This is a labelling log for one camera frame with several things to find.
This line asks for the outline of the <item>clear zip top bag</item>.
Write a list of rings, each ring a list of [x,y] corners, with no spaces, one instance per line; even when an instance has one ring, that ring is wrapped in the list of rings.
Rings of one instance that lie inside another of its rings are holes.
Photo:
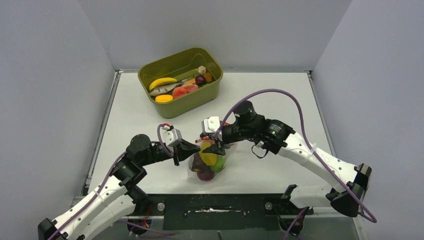
[[[196,143],[196,145],[198,145],[198,146],[201,146],[201,143],[202,142],[205,142],[205,141],[209,141],[211,144],[213,144],[214,143],[214,141],[212,140],[212,139],[209,139],[208,137],[202,137],[202,138],[198,138],[196,141],[195,141],[195,143]],[[237,147],[238,147],[238,144],[237,143],[230,143],[230,144],[228,144],[227,146],[226,146],[226,151],[225,151],[225,155],[223,155],[223,157],[224,157],[224,159],[226,160],[226,163],[225,163],[225,167],[224,167],[224,169],[226,168],[226,166],[230,163],[230,161],[233,159],[233,154],[236,152],[236,149],[237,149]],[[193,155],[188,159],[188,164],[187,164],[187,166],[188,166],[188,171],[187,171],[187,181],[188,182],[192,182],[192,183],[196,183],[196,182],[200,182],[201,180],[199,180],[198,179],[198,177],[197,177],[197,172],[193,172],[193,171],[191,171],[191,165],[192,165],[192,161],[193,161]],[[204,169],[203,170],[205,170],[205,169],[210,169],[210,166],[208,166],[208,165],[206,165],[206,164],[204,164]]]

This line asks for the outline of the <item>green cabbage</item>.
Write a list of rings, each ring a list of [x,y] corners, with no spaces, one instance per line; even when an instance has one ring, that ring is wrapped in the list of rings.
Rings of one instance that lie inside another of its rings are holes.
[[[218,155],[215,165],[210,166],[209,168],[212,172],[219,173],[225,168],[225,165],[226,160],[224,159],[224,156]]]

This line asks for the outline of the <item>green yellow mango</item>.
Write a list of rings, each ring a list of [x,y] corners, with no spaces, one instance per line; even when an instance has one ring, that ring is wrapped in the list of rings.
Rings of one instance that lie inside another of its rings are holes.
[[[207,149],[208,147],[210,147],[212,144],[209,141],[203,141],[200,145],[200,152],[199,152],[199,156],[202,159],[202,161],[207,165],[207,166],[215,166],[217,163],[217,155],[214,153],[204,153],[203,151],[205,149]]]

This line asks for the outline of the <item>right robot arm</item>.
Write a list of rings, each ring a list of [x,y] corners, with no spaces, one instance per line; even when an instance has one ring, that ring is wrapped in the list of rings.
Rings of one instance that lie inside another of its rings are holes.
[[[235,108],[235,122],[224,125],[205,154],[224,156],[230,144],[249,141],[266,153],[292,160],[325,181],[314,186],[289,185],[281,198],[282,209],[289,214],[306,207],[331,207],[347,217],[357,217],[368,190],[372,169],[362,163],[344,162],[306,142],[292,127],[276,119],[257,114],[246,100]]]

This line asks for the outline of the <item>purple red onion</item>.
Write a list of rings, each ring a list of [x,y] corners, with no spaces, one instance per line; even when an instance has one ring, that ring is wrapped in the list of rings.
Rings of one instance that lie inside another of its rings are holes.
[[[215,173],[209,168],[197,172],[196,175],[199,180],[204,182],[209,182],[215,177]]]

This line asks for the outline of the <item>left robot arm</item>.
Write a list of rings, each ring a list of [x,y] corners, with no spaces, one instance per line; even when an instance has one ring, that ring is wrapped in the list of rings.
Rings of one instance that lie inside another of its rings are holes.
[[[38,239],[91,240],[120,218],[146,207],[148,195],[137,186],[147,175],[145,166],[169,159],[178,166],[201,150],[181,138],[171,148],[173,155],[169,156],[161,142],[151,141],[145,134],[134,136],[92,192],[65,213],[38,224]]]

